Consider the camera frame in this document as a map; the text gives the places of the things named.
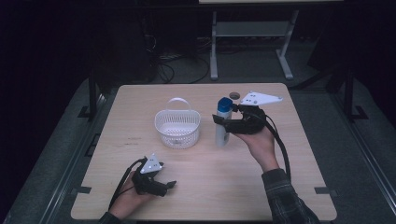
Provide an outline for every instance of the plastic bottle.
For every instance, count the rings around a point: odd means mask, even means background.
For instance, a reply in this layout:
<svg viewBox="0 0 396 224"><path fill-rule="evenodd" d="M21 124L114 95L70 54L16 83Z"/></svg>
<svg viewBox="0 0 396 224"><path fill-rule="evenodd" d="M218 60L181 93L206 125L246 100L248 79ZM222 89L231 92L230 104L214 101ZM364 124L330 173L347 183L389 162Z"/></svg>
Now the plastic bottle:
<svg viewBox="0 0 396 224"><path fill-rule="evenodd" d="M217 115L225 119L231 119L232 114L233 101L227 97L221 98L221 100L218 102ZM224 147L227 144L229 138L230 134L225 132L224 127L216 124L216 145L218 147Z"/></svg>

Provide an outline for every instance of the person's hand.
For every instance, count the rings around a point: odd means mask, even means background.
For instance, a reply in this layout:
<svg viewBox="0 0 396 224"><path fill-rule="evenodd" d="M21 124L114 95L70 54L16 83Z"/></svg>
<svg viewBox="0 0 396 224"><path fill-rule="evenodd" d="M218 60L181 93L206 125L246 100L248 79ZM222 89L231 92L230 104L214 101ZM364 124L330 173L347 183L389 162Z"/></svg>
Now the person's hand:
<svg viewBox="0 0 396 224"><path fill-rule="evenodd" d="M259 163L264 173L279 168L275 156L274 136L268 128L263 128L259 133L235 133L234 135L247 144L250 154Z"/></svg>
<svg viewBox="0 0 396 224"><path fill-rule="evenodd" d="M129 174L120 190L120 196L113 203L110 210L108 210L109 213L117 217L119 220L123 220L130 216L141 204L156 198L156 196L152 194L137 194L134 189L134 183L131 180L133 175L134 171Z"/></svg>

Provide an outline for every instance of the bottle cap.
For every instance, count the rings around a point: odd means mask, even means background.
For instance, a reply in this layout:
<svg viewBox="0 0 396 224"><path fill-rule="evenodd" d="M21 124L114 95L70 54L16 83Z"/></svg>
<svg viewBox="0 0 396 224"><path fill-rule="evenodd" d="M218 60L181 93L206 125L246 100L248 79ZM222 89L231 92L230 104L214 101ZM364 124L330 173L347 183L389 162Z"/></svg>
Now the bottle cap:
<svg viewBox="0 0 396 224"><path fill-rule="evenodd" d="M221 98L218 102L218 111L226 113L233 108L233 101L227 97Z"/></svg>

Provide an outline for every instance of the white paper triangle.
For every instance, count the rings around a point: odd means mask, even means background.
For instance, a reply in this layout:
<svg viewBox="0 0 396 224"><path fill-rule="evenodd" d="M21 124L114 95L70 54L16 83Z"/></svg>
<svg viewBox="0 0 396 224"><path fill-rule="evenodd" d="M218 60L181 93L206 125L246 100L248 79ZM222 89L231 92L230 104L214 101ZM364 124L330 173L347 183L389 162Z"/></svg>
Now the white paper triangle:
<svg viewBox="0 0 396 224"><path fill-rule="evenodd" d="M155 171L160 171L163 167L160 165L155 154L151 154L151 156L146 161L143 168L140 170L140 174L147 174Z"/></svg>
<svg viewBox="0 0 396 224"><path fill-rule="evenodd" d="M281 102L283 97L262 94L251 91L241 100L241 105L268 105L271 103Z"/></svg>

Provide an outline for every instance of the sleeve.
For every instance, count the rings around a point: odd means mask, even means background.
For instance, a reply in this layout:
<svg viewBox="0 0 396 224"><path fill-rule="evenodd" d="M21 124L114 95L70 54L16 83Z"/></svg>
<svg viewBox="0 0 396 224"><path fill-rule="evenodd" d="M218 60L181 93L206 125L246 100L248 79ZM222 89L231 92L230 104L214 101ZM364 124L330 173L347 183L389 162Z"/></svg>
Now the sleeve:
<svg viewBox="0 0 396 224"><path fill-rule="evenodd" d="M121 224L121 221L113 216L111 213L106 212L98 221L100 224Z"/></svg>
<svg viewBox="0 0 396 224"><path fill-rule="evenodd" d="M268 171L262 175L262 181L271 207L273 223L320 223L315 213L298 197L284 170Z"/></svg>

